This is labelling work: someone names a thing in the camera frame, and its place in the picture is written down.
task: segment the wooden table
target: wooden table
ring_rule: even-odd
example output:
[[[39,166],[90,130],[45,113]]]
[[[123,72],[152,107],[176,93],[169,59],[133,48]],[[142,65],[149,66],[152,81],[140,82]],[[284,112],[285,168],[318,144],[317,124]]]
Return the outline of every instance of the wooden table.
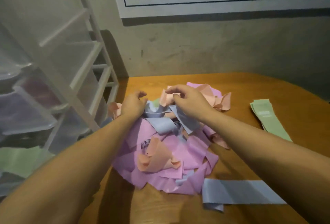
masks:
[[[254,99],[270,99],[274,111],[294,143],[330,156],[330,105],[293,84],[250,73],[135,77],[120,81],[117,102],[141,89],[154,100],[167,85],[208,83],[222,93],[232,92],[231,109],[225,112],[261,128],[250,109]],[[219,155],[210,178],[256,180],[258,176],[232,151],[212,144]],[[201,195],[175,195],[157,191],[147,184],[142,190],[110,169],[87,207],[80,224],[109,223],[306,223],[288,205],[226,205],[224,213],[204,210]]]

